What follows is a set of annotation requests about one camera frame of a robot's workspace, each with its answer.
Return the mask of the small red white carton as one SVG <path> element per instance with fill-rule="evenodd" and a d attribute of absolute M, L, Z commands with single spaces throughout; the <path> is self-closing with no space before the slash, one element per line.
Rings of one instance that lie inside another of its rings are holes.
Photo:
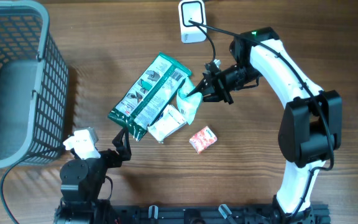
<path fill-rule="evenodd" d="M 208 126 L 205 126 L 202 130 L 198 131 L 190 138 L 189 143 L 198 154 L 201 154 L 217 140 L 218 138 L 213 131 Z"/>

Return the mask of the green gloves packet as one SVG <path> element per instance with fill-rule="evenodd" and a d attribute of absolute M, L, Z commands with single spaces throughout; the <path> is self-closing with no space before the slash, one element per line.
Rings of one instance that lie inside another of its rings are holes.
<path fill-rule="evenodd" d="M 109 112 L 108 118 L 127 128 L 140 141 L 190 76 L 190 69 L 160 52 Z"/>

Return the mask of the white paper packet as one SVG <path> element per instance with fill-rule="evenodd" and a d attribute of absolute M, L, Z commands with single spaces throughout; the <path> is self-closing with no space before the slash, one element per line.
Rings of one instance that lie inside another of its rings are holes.
<path fill-rule="evenodd" d="M 165 138 L 185 124 L 186 120 L 183 115 L 173 105 L 167 105 L 160 118 L 147 129 L 159 143 L 163 143 Z"/>

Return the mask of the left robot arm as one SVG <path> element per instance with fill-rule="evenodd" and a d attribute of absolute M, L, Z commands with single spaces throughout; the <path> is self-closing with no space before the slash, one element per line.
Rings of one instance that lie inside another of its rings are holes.
<path fill-rule="evenodd" d="M 106 180 L 112 182 L 107 171 L 122 166 L 131 159 L 129 131 L 122 128 L 112 140 L 115 150 L 98 151 L 98 136 L 94 128 L 74 131 L 64 140 L 67 151 L 74 159 L 60 170 L 62 198 L 54 214 L 54 223 L 121 223 L 113 209 L 110 197 L 99 199 L 101 187 Z"/>

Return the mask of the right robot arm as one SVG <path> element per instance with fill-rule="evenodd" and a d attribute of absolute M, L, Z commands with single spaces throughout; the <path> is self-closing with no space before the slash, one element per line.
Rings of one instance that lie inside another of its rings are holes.
<path fill-rule="evenodd" d="M 320 171 L 334 167 L 341 145 L 342 99 L 311 81 L 290 58 L 271 27 L 234 34 L 229 47 L 235 64 L 225 70 L 207 63 L 195 87 L 205 102 L 232 103 L 232 91 L 255 88 L 265 78 L 284 112 L 278 145 L 286 160 L 281 187 L 269 205 L 246 207 L 246 222 L 329 223 L 327 205 L 310 202 Z"/>

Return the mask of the teal tissue packet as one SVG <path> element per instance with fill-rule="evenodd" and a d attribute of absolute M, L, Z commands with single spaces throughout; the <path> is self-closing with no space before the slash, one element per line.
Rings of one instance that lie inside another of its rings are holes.
<path fill-rule="evenodd" d="M 203 99 L 200 92 L 187 96 L 194 89 L 193 82 L 189 77 L 186 77 L 181 88 L 177 91 L 177 108 L 189 125 L 194 121 L 196 112 Z"/>

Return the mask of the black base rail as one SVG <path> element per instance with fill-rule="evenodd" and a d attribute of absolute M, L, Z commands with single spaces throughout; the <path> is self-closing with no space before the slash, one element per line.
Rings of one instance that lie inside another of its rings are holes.
<path fill-rule="evenodd" d="M 58 208 L 55 223 L 276 223 L 272 206 L 254 204 L 228 207 L 158 207 L 116 206 L 74 211 L 67 206 Z"/>

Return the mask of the white barcode scanner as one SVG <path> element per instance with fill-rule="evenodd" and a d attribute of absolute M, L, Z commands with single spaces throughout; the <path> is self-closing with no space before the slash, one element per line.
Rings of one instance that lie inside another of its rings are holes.
<path fill-rule="evenodd" d="M 206 28 L 197 27 L 197 24 L 206 25 L 206 11 L 202 0 L 182 0 L 178 4 L 181 41 L 184 44 L 203 42 L 206 40 Z"/>

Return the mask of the grey plastic shopping basket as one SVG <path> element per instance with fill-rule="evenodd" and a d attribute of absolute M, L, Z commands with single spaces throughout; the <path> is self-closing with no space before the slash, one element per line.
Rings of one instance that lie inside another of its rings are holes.
<path fill-rule="evenodd" d="M 0 1 L 0 169 L 59 157 L 69 78 L 46 8 Z"/>

